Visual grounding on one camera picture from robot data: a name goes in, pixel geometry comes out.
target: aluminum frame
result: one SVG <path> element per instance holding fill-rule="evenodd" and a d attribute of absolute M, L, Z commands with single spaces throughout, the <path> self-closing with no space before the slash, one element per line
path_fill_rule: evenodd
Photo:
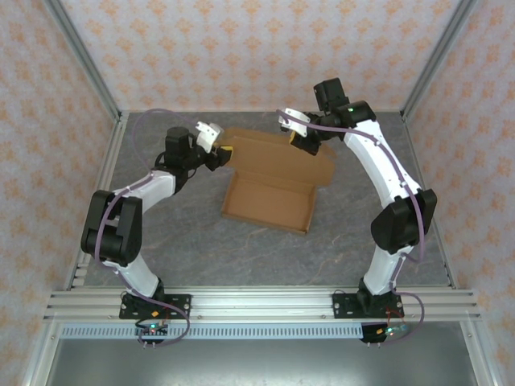
<path fill-rule="evenodd" d="M 417 171 L 418 181 L 419 181 L 421 187 L 423 187 L 424 189 L 427 189 L 427 184 L 426 184 L 426 181 L 424 180 L 424 176 L 422 174 L 422 169 L 420 168 L 420 164 L 418 163 L 417 157 L 415 157 L 415 154 L 416 154 L 415 148 L 413 146 L 413 141 L 411 140 L 411 135 L 410 135 L 408 126 L 409 126 L 409 122 L 404 120 L 404 133 L 408 137 L 408 144 L 410 146 L 411 153 L 414 155 L 413 158 L 414 158 L 415 170 Z M 452 264 L 447 259 L 447 256 L 449 256 L 449 254 L 447 253 L 446 245 L 442 242 L 442 237 L 441 237 L 440 231 L 439 231 L 439 229 L 440 229 L 439 221 L 436 217 L 433 217 L 432 223 L 433 223 L 432 227 L 433 227 L 433 230 L 435 231 L 435 235 L 436 235 L 436 240 L 438 241 L 438 246 L 440 248 L 440 251 L 442 251 L 442 259 L 443 259 L 445 269 L 447 271 L 447 277 L 449 278 L 449 282 L 451 283 L 452 288 L 455 289 L 457 287 L 456 280 L 455 280 L 455 278 L 457 276 L 455 274 L 455 270 L 452 268 Z"/>
<path fill-rule="evenodd" d="M 167 335 L 142 333 L 148 339 L 174 339 L 184 325 L 167 325 Z M 132 340 L 139 329 L 132 323 L 66 323 L 62 339 Z M 193 323 L 184 336 L 187 340 L 288 340 L 288 339 L 362 339 L 360 323 Z"/>
<path fill-rule="evenodd" d="M 134 321 L 117 317 L 121 305 L 120 288 L 81 287 L 54 292 L 45 312 L 42 337 L 31 359 L 23 382 L 26 386 L 46 384 L 56 355 L 61 333 L 69 323 L 95 326 L 134 326 Z M 254 323 L 302 323 L 334 326 L 370 322 L 371 319 L 338 319 L 332 316 L 332 294 L 335 290 L 355 292 L 356 288 L 336 287 L 181 287 L 168 288 L 168 293 L 193 295 L 191 319 L 195 326 L 245 325 Z M 459 322 L 479 385 L 502 386 L 492 360 L 491 347 L 481 318 L 476 296 L 468 289 L 451 287 L 409 287 L 426 306 L 427 322 Z M 415 300 L 403 298 L 407 322 L 416 322 L 420 309 Z M 173 321 L 177 326 L 181 321 Z"/>
<path fill-rule="evenodd" d="M 111 184 L 111 178 L 113 177 L 114 167 L 116 165 L 116 161 L 118 158 L 118 153 L 120 152 L 120 147 L 122 146 L 123 134 L 126 130 L 128 114 L 122 114 L 119 120 L 115 121 L 113 124 L 113 129 L 111 131 L 111 135 L 109 137 L 109 144 L 104 154 L 104 158 L 102 160 L 102 167 L 97 176 L 97 181 L 95 183 L 95 190 L 98 189 L 109 189 L 109 185 Z M 70 290 L 72 287 L 82 286 L 84 285 L 84 278 L 86 277 L 86 273 L 88 272 L 89 262 L 91 261 L 91 256 L 82 252 L 80 246 L 77 246 L 77 251 L 75 255 L 75 264 L 72 267 L 72 271 L 68 275 L 67 281 L 67 290 Z"/>
<path fill-rule="evenodd" d="M 63 32 L 64 37 L 75 54 L 75 57 L 82 65 L 82 68 L 86 72 L 86 76 L 91 81 L 93 87 L 97 90 L 98 96 L 101 98 L 101 102 L 105 109 L 114 120 L 117 120 L 120 117 L 120 109 L 118 108 L 109 88 L 105 84 L 102 75 L 98 71 L 88 49 L 80 38 L 79 33 L 73 26 L 72 20 L 68 16 L 62 2 L 60 0 L 44 0 L 44 3 Z"/>
<path fill-rule="evenodd" d="M 455 13 L 451 16 L 449 24 L 447 24 L 442 37 L 436 44 L 426 66 L 422 70 L 422 74 L 420 74 L 417 83 L 415 83 L 413 90 L 411 90 L 411 93 L 404 104 L 404 108 L 401 110 L 402 119 L 405 121 L 409 120 L 413 115 L 419 101 L 422 99 L 422 96 L 435 77 L 440 64 L 443 62 L 443 59 L 445 59 L 447 53 L 452 47 L 452 44 L 456 41 L 456 38 L 461 31 L 461 27 L 467 22 L 468 16 L 476 3 L 477 0 L 461 0 L 459 5 L 456 7 Z"/>

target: black mounting plate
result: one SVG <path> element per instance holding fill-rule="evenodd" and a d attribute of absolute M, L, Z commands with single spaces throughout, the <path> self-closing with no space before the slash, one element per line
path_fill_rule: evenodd
<path fill-rule="evenodd" d="M 189 294 L 165 294 L 163 302 L 182 310 L 188 317 L 192 308 L 192 296 Z M 120 319 L 184 319 L 177 312 L 149 303 L 137 296 L 124 294 L 120 306 Z"/>
<path fill-rule="evenodd" d="M 365 313 L 362 305 L 357 299 L 357 294 L 333 294 L 332 312 L 335 319 L 364 319 L 364 318 L 388 318 L 387 310 L 397 311 L 404 316 L 402 300 L 400 295 L 387 293 L 381 295 L 381 301 L 369 307 Z M 399 318 L 395 313 L 390 314 L 391 318 Z"/>

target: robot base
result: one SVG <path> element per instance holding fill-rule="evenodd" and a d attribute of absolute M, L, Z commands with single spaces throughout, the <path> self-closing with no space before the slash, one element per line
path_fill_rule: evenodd
<path fill-rule="evenodd" d="M 332 310 L 335 319 L 355 318 L 388 318 L 388 310 L 397 311 L 404 316 L 402 301 L 399 295 L 387 292 L 382 295 L 372 295 L 366 288 L 363 279 L 360 280 L 356 294 L 332 295 Z M 391 318 L 398 318 L 393 312 Z"/>
<path fill-rule="evenodd" d="M 192 296 L 188 294 L 164 294 L 160 301 L 170 304 L 184 311 L 189 317 L 192 304 Z M 120 307 L 120 319 L 183 319 L 183 316 L 170 309 L 156 306 L 137 296 L 124 294 Z"/>

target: cable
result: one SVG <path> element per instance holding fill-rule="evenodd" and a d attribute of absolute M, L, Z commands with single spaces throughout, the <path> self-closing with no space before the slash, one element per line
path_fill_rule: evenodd
<path fill-rule="evenodd" d="M 396 310 L 391 310 L 390 308 L 386 308 L 386 312 L 388 313 L 388 322 L 391 318 L 391 315 L 390 314 L 396 314 L 401 320 L 403 323 L 406 324 L 406 321 L 404 320 L 404 316 L 402 316 L 402 314 Z"/>
<path fill-rule="evenodd" d="M 161 159 L 164 157 L 164 154 L 166 154 L 166 153 L 167 153 L 166 151 L 159 153 L 159 155 L 157 156 L 157 158 L 154 161 L 154 167 L 158 167 L 161 165 Z"/>
<path fill-rule="evenodd" d="M 411 292 L 397 292 L 395 290 L 395 287 L 393 286 L 394 282 L 397 280 L 397 276 L 399 272 L 401 271 L 401 267 L 404 264 L 404 259 L 401 259 L 397 262 L 397 266 L 395 267 L 395 270 L 393 271 L 392 280 L 389 282 L 389 289 L 392 291 L 392 294 L 398 295 L 398 296 L 411 296 L 414 298 L 418 304 L 420 305 L 420 320 L 418 320 L 417 325 L 413 328 L 413 330 L 409 331 L 407 334 L 403 335 L 401 338 L 392 340 L 392 341 L 386 341 L 384 344 L 393 344 L 401 342 L 402 340 L 408 338 L 409 336 L 413 335 L 416 330 L 424 323 L 424 318 L 426 317 L 426 307 L 424 307 L 424 303 L 422 303 L 422 299 L 417 295 L 413 294 Z"/>
<path fill-rule="evenodd" d="M 398 261 L 398 263 L 397 263 L 397 265 L 395 267 L 395 270 L 393 271 L 392 279 L 390 280 L 389 287 L 390 287 L 390 290 L 392 291 L 392 294 L 399 295 L 399 296 L 402 296 L 402 295 L 411 296 L 412 298 L 414 298 L 418 302 L 418 304 L 420 304 L 420 320 L 418 321 L 417 326 L 415 326 L 415 328 L 413 330 L 411 330 L 410 332 L 408 332 L 406 335 L 403 335 L 401 338 L 395 339 L 394 341 L 385 342 L 385 343 L 386 344 L 391 344 L 391 343 L 400 342 L 401 340 L 407 338 L 408 336 L 411 336 L 422 325 L 422 323 L 424 322 L 424 318 L 425 318 L 425 315 L 426 315 L 424 304 L 422 303 L 422 300 L 420 299 L 420 297 L 417 294 L 412 294 L 412 293 L 409 293 L 409 292 L 397 292 L 395 290 L 393 284 L 397 280 L 397 275 L 399 274 L 399 272 L 401 270 L 401 267 L 402 267 L 402 264 L 404 264 L 404 260 L 405 259 L 413 261 L 414 263 L 422 262 L 422 260 L 424 258 L 424 250 L 425 250 L 426 244 L 425 244 L 424 225 L 423 225 L 423 222 L 422 222 L 422 213 L 420 211 L 420 207 L 418 205 L 418 202 L 417 202 L 417 199 L 415 198 L 414 193 L 412 192 L 412 190 L 408 186 L 406 180 L 404 179 L 404 176 L 402 175 L 401 169 L 399 168 L 397 162 L 395 161 L 395 157 L 389 151 L 389 149 L 382 144 L 382 142 L 380 142 L 377 138 L 375 138 L 371 134 L 364 133 L 364 132 L 362 132 L 360 130 L 356 130 L 356 129 L 347 129 L 347 128 L 343 128 L 343 127 L 327 127 L 327 126 L 315 125 L 313 123 L 301 121 L 298 118 L 292 117 L 290 114 L 286 114 L 282 110 L 277 109 L 275 111 L 276 111 L 276 113 L 280 117 L 282 117 L 282 119 L 284 119 L 285 123 L 288 123 L 289 120 L 292 120 L 293 122 L 299 123 L 300 125 L 305 125 L 307 127 L 311 127 L 312 129 L 317 129 L 317 130 L 322 130 L 322 131 L 331 131 L 331 132 L 336 132 L 336 133 L 352 133 L 352 134 L 357 134 L 357 135 L 360 135 L 362 137 L 368 138 L 370 141 L 375 143 L 375 145 L 378 146 L 383 151 L 383 153 L 385 153 L 386 157 L 389 159 L 390 163 L 392 164 L 393 169 L 395 170 L 395 173 L 397 174 L 397 177 L 399 178 L 399 181 L 401 182 L 402 187 L 404 187 L 404 189 L 408 193 L 408 196 L 411 199 L 411 202 L 413 203 L 413 207 L 414 207 L 414 210 L 415 210 L 415 215 L 417 217 L 418 239 L 419 239 L 419 244 L 420 244 L 420 249 L 419 249 L 419 255 L 420 256 L 419 256 L 418 259 L 415 259 L 414 257 L 410 256 L 407 253 L 401 253 L 401 256 L 404 257 L 404 258 L 399 259 L 399 261 Z"/>
<path fill-rule="evenodd" d="M 123 195 L 126 195 L 127 193 L 129 193 L 133 189 L 138 189 L 140 187 L 145 186 L 147 183 L 149 183 L 152 180 L 153 176 L 154 176 L 153 173 L 150 172 L 147 175 L 147 177 L 145 179 L 143 179 L 141 182 L 137 182 L 137 183 L 134 183 L 134 184 L 126 187 L 125 189 L 121 190 L 117 195 L 115 195 L 114 198 L 111 200 L 111 202 L 109 203 L 109 205 L 105 209 L 104 215 L 102 216 L 102 220 L 101 220 L 100 225 L 98 227 L 98 234 L 97 234 L 97 240 L 95 241 L 95 251 L 94 251 L 93 257 L 94 257 L 94 260 L 101 267 L 103 267 L 104 269 L 109 269 L 112 272 L 114 272 L 115 275 L 119 276 L 121 278 L 121 280 L 123 281 L 123 283 L 125 284 L 125 286 L 127 287 L 127 289 L 134 296 L 138 296 L 139 298 L 141 298 L 141 299 L 143 299 L 143 300 L 145 300 L 145 301 L 147 301 L 149 303 L 153 303 L 153 304 L 155 304 L 157 306 L 161 306 L 161 307 L 165 307 L 165 308 L 168 308 L 170 310 L 173 310 L 174 312 L 178 313 L 179 315 L 181 315 L 186 320 L 186 324 L 187 324 L 186 325 L 186 330 L 181 335 L 179 335 L 177 338 L 170 339 L 170 340 L 165 340 L 164 342 L 160 343 L 159 346 L 161 347 L 161 346 L 168 346 L 170 344 L 177 343 L 178 341 L 180 341 L 182 338 L 184 338 L 187 335 L 187 333 L 190 331 L 190 326 L 191 326 L 189 317 L 186 315 L 186 313 L 184 311 L 182 311 L 178 307 L 173 306 L 172 304 L 167 304 L 167 303 L 164 303 L 164 302 L 160 302 L 160 301 L 154 300 L 152 298 L 148 298 L 147 296 L 145 296 L 143 294 L 140 294 L 122 275 L 119 274 L 119 272 L 118 272 L 118 270 L 116 268 L 107 267 L 100 260 L 100 247 L 101 247 L 102 236 L 104 235 L 104 229 L 105 229 L 105 225 L 107 223 L 107 219 L 109 218 L 109 214 L 113 210 L 114 206 L 116 205 L 116 203 L 120 200 L 120 198 Z M 138 337 L 138 341 L 141 344 L 144 344 L 144 342 L 142 341 L 141 337 Z"/>
<path fill-rule="evenodd" d="M 197 169 L 198 169 L 198 167 L 196 167 L 196 168 L 194 169 L 194 171 L 193 171 L 192 175 L 189 175 L 189 176 L 187 177 L 187 179 L 192 179 L 192 178 L 193 178 L 193 176 L 194 176 L 194 175 L 196 175 L 196 170 L 197 170 Z"/>
<path fill-rule="evenodd" d="M 145 322 L 146 320 L 152 320 L 153 322 L 150 324 L 150 326 L 145 326 L 143 325 L 142 323 Z M 143 341 L 143 334 L 146 334 L 148 333 L 149 331 L 151 333 L 160 333 L 160 332 L 164 332 L 165 335 L 167 334 L 167 329 L 168 329 L 168 325 L 167 324 L 162 324 L 162 323 L 156 323 L 154 319 L 139 319 L 135 324 L 134 324 L 138 329 L 139 329 L 139 332 L 138 332 L 138 337 Z"/>
<path fill-rule="evenodd" d="M 401 185 L 404 187 L 404 189 L 408 193 L 408 196 L 410 197 L 411 202 L 413 203 L 414 210 L 415 210 L 415 215 L 417 217 L 418 239 L 419 239 L 419 244 L 420 244 L 420 249 L 419 249 L 420 257 L 419 257 L 418 260 L 416 260 L 413 257 L 411 257 L 411 256 L 406 254 L 406 258 L 408 260 L 411 260 L 411 261 L 416 262 L 416 263 L 422 262 L 422 260 L 424 258 L 424 250 L 425 250 L 425 247 L 426 247 L 425 246 L 425 240 L 424 240 L 424 236 L 425 235 L 424 235 L 424 225 L 423 225 L 423 222 L 422 222 L 422 213 L 420 212 L 420 207 L 418 205 L 418 202 L 417 202 L 417 199 L 415 198 L 414 193 L 411 191 L 410 187 L 406 183 L 406 180 L 404 179 L 404 176 L 402 175 L 401 169 L 399 168 L 397 162 L 395 161 L 395 157 L 388 150 L 388 148 L 386 146 L 384 146 L 382 144 L 382 142 L 380 142 L 378 139 L 376 139 L 373 135 L 368 134 L 368 133 L 364 133 L 363 131 L 360 131 L 360 130 L 347 129 L 347 128 L 344 128 L 344 127 L 327 127 L 327 126 L 315 125 L 315 124 L 310 123 L 310 122 L 301 121 L 300 119 L 298 119 L 296 117 L 292 117 L 290 114 L 286 114 L 282 110 L 277 109 L 275 111 L 276 111 L 276 113 L 280 117 L 282 117 L 284 119 L 285 123 L 288 123 L 289 120 L 292 120 L 293 122 L 297 122 L 300 125 L 311 127 L 312 129 L 317 129 L 317 130 L 322 130 L 322 131 L 331 131 L 333 133 L 351 133 L 351 134 L 357 134 L 357 135 L 360 135 L 362 137 L 368 138 L 370 141 L 375 143 L 375 145 L 378 146 L 383 151 L 383 153 L 385 153 L 386 157 L 389 159 L 390 163 L 392 164 L 392 167 L 395 170 L 395 173 L 397 174 L 397 177 L 399 178 L 399 181 L 401 182 Z"/>
<path fill-rule="evenodd" d="M 126 285 L 127 289 L 134 296 L 138 296 L 139 298 L 145 300 L 146 302 L 153 303 L 153 304 L 155 304 L 157 306 L 162 306 L 162 307 L 165 307 L 167 309 L 173 310 L 174 312 L 178 313 L 179 315 L 181 315 L 186 320 L 186 324 L 187 324 L 186 325 L 186 330 L 180 336 L 178 336 L 177 338 L 171 339 L 171 340 L 167 340 L 167 341 L 165 341 L 165 342 L 163 342 L 163 343 L 161 343 L 159 345 L 159 346 L 167 346 L 169 344 L 177 343 L 184 336 L 186 336 L 187 333 L 190 331 L 191 323 L 190 323 L 190 319 L 186 315 L 186 313 L 184 313 L 180 308 L 175 307 L 175 306 L 173 306 L 171 304 L 160 302 L 160 301 L 154 300 L 152 298 L 148 298 L 147 296 L 145 296 L 143 294 L 140 294 L 122 275 L 119 275 L 119 272 L 118 272 L 118 270 L 116 268 L 107 267 L 100 260 L 100 247 L 101 247 L 102 236 L 104 235 L 105 225 L 107 223 L 107 219 L 109 218 L 109 214 L 111 213 L 111 211 L 114 208 L 114 205 L 118 202 L 118 200 L 123 195 L 129 193 L 133 189 L 138 189 L 140 187 L 145 186 L 147 183 L 149 183 L 152 180 L 152 178 L 154 176 L 154 174 L 152 172 L 152 169 L 150 168 L 148 163 L 145 161 L 145 158 L 141 155 L 141 153 L 138 150 L 138 147 L 136 146 L 136 132 L 143 125 L 143 122 L 153 113 L 168 113 L 168 114 L 172 114 L 172 115 L 175 115 L 176 117 L 182 119 L 183 121 L 186 121 L 186 122 L 192 124 L 193 126 L 196 125 L 196 123 L 194 121 L 191 121 L 191 120 L 187 119 L 186 117 L 184 117 L 184 116 L 182 116 L 182 115 L 180 115 L 180 114 L 178 114 L 178 113 L 176 113 L 174 111 L 167 110 L 167 109 L 150 109 L 150 110 L 147 110 L 146 112 L 144 112 L 142 115 L 140 115 L 138 117 L 138 119 L 136 119 L 136 122 L 134 123 L 134 126 L 132 128 L 132 133 L 131 133 L 130 139 L 131 139 L 131 143 L 132 143 L 132 147 L 134 149 L 134 152 L 136 153 L 136 156 L 138 157 L 139 161 L 143 164 L 143 166 L 145 166 L 145 168 L 148 170 L 149 174 L 147 175 L 147 178 L 145 178 L 143 181 L 141 181 L 139 183 L 134 183 L 133 185 L 130 185 L 130 186 L 126 187 L 125 189 L 123 189 L 122 191 L 118 192 L 118 194 L 115 195 L 113 200 L 109 203 L 108 207 L 105 209 L 105 213 L 102 216 L 102 220 L 101 220 L 100 225 L 98 227 L 98 233 L 97 233 L 97 239 L 95 241 L 95 251 L 94 251 L 93 257 L 94 257 L 95 262 L 98 263 L 102 268 L 109 269 L 109 270 L 113 271 L 114 274 L 119 276 L 121 278 L 121 280 L 124 282 L 124 284 Z M 140 343 L 143 343 L 141 335 L 142 334 L 139 335 L 138 341 Z"/>
<path fill-rule="evenodd" d="M 132 126 L 132 133 L 130 135 L 130 142 L 132 144 L 132 148 L 134 149 L 134 152 L 136 153 L 136 156 L 138 157 L 139 161 L 143 164 L 143 166 L 150 172 L 151 171 L 151 168 L 150 166 L 148 165 L 148 163 L 145 161 L 145 158 L 142 156 L 142 154 L 140 153 L 140 151 L 138 150 L 138 147 L 136 146 L 136 132 L 140 129 L 141 126 L 143 126 L 143 122 L 146 121 L 146 119 L 153 113 L 167 113 L 167 114 L 171 114 L 171 115 L 174 115 L 180 119 L 182 119 L 183 121 L 186 121 L 187 123 L 193 125 L 194 127 L 196 126 L 196 122 L 190 120 L 190 119 L 187 119 L 186 117 L 184 117 L 183 115 L 179 114 L 179 113 L 176 113 L 175 111 L 171 111 L 171 110 L 167 110 L 167 109 L 150 109 L 150 110 L 147 110 L 146 112 L 144 112 L 142 115 L 140 115 L 138 117 L 138 119 L 136 119 L 136 122 L 134 123 L 134 126 Z"/>

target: wall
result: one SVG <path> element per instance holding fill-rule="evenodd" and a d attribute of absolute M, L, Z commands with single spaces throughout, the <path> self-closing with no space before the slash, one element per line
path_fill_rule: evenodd
<path fill-rule="evenodd" d="M 480 1 L 409 122 L 462 287 L 479 291 L 515 382 L 515 7 Z"/>
<path fill-rule="evenodd" d="M 121 109 L 399 110 L 458 0 L 64 0 Z"/>
<path fill-rule="evenodd" d="M 0 2 L 0 384 L 64 288 L 111 126 L 43 1 Z"/>

